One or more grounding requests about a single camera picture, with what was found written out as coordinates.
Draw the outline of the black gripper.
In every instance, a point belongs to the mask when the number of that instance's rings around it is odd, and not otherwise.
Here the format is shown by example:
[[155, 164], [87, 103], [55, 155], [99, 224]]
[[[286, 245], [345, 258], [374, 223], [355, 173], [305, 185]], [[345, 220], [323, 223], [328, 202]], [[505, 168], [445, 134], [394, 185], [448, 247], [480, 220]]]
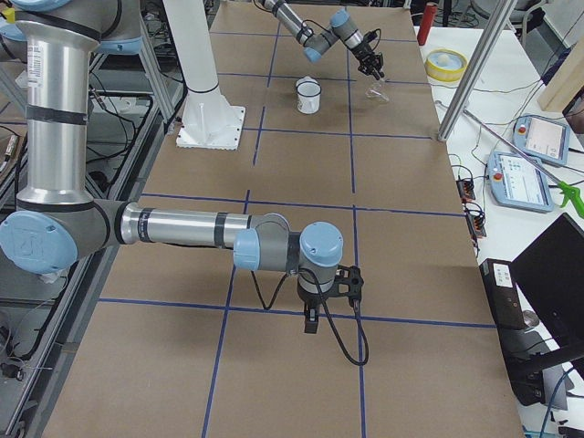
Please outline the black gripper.
[[355, 47], [355, 58], [359, 61], [358, 71], [371, 73], [376, 80], [383, 80], [383, 54], [376, 53], [369, 43], [360, 43]]
[[316, 334], [318, 332], [318, 313], [323, 301], [329, 297], [328, 292], [312, 293], [303, 287], [297, 287], [297, 294], [304, 303], [304, 332], [306, 334]]

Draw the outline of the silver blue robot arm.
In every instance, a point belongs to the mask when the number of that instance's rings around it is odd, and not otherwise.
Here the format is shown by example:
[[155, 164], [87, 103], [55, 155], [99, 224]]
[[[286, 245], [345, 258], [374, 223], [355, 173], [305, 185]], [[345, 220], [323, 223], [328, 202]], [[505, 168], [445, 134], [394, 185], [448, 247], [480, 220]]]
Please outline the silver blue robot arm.
[[290, 230], [278, 214], [143, 208], [86, 189], [89, 62], [94, 52], [141, 50], [136, 1], [18, 1], [27, 42], [27, 183], [1, 225], [1, 247], [19, 268], [46, 275], [114, 245], [216, 247], [235, 266], [297, 278], [305, 330], [318, 329], [339, 292], [343, 238], [327, 222]]
[[383, 54], [377, 52], [381, 29], [362, 33], [347, 9], [337, 11], [329, 19], [328, 26], [324, 27], [314, 20], [302, 19], [284, 0], [253, 1], [252, 4], [275, 17], [303, 47], [304, 55], [311, 63], [322, 59], [340, 41], [359, 62], [359, 72], [376, 80], [385, 77]]

